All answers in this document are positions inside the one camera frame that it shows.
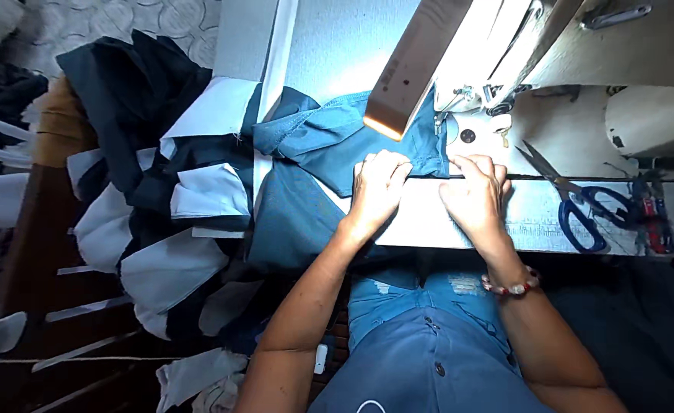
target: patterned carpet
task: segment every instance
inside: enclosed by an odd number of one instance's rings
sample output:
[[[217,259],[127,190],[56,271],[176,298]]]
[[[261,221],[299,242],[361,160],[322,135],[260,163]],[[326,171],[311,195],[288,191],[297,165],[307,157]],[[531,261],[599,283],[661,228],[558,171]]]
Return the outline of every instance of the patterned carpet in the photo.
[[[220,24],[218,0],[28,0],[5,60],[47,76],[54,57],[100,36],[130,41],[130,31],[169,36],[189,58],[212,67]]]

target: ripped jeans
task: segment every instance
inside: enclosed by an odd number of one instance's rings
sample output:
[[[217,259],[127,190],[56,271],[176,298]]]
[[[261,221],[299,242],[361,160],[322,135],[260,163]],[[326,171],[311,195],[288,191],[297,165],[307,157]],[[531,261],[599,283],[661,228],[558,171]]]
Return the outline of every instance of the ripped jeans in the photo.
[[[415,307],[433,307],[478,324],[509,360],[513,358],[494,294],[480,283],[486,271],[484,261],[477,253],[422,252],[419,261],[423,258],[425,265],[417,262],[415,271],[404,267],[352,277],[350,351],[373,328],[391,318]],[[424,286],[420,285],[422,277],[426,279]]]

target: blue-handled scissors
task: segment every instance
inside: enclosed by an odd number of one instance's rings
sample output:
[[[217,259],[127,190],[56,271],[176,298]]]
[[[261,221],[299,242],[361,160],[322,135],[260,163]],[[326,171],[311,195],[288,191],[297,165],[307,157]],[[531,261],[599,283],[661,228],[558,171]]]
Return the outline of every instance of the blue-handled scissors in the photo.
[[[633,202],[626,198],[626,196],[611,190],[606,187],[581,187],[580,185],[573,184],[569,182],[568,179],[559,175],[559,173],[552,167],[552,165],[547,161],[533,146],[527,143],[525,140],[523,143],[528,148],[530,154],[526,153],[523,149],[516,146],[526,160],[539,172],[544,178],[546,178],[554,187],[559,191],[559,196],[562,198],[562,203],[559,205],[559,225],[562,228],[562,232],[569,239],[569,242],[583,254],[590,254],[599,252],[607,248],[607,241],[602,237],[600,231],[597,229],[595,221],[587,218],[580,208],[576,205],[574,200],[572,200],[569,192],[572,192],[575,196],[574,198],[579,202],[585,202],[589,205],[592,213],[594,215],[601,216],[606,220],[612,222],[617,228],[621,229],[631,229],[632,223],[629,221],[629,214],[626,214],[627,211],[633,209]],[[599,192],[605,193],[615,199],[617,202],[620,202],[625,208],[625,212],[621,212],[623,216],[618,215],[618,213],[611,212],[605,208],[599,201],[595,199],[595,195]],[[589,235],[592,235],[595,243],[588,249],[583,247],[578,239],[574,236],[574,233],[571,231],[569,226],[569,215],[574,214],[577,220],[579,220],[582,226],[589,232]]]

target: shirt button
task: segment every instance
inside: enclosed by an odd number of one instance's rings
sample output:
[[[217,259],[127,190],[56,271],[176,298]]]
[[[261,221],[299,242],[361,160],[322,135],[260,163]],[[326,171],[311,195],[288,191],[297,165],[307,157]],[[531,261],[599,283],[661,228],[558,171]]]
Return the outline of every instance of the shirt button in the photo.
[[[442,367],[441,363],[439,361],[436,361],[434,363],[434,366],[436,367],[436,373],[439,374],[440,376],[444,377],[444,374],[446,372],[444,371],[444,367]]]

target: bracelet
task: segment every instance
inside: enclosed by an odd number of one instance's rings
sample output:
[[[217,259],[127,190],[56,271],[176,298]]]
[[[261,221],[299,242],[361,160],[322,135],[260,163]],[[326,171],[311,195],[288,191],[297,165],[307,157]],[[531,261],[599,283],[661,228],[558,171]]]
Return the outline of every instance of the bracelet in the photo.
[[[531,279],[523,284],[516,284],[510,288],[496,286],[490,283],[490,277],[488,277],[487,274],[482,274],[482,286],[485,288],[485,290],[495,293],[498,296],[507,296],[508,294],[513,294],[514,296],[523,296],[528,292],[529,289],[538,286],[541,282],[541,275],[536,270],[528,266],[526,266],[526,268],[528,268],[528,271],[531,274]]]

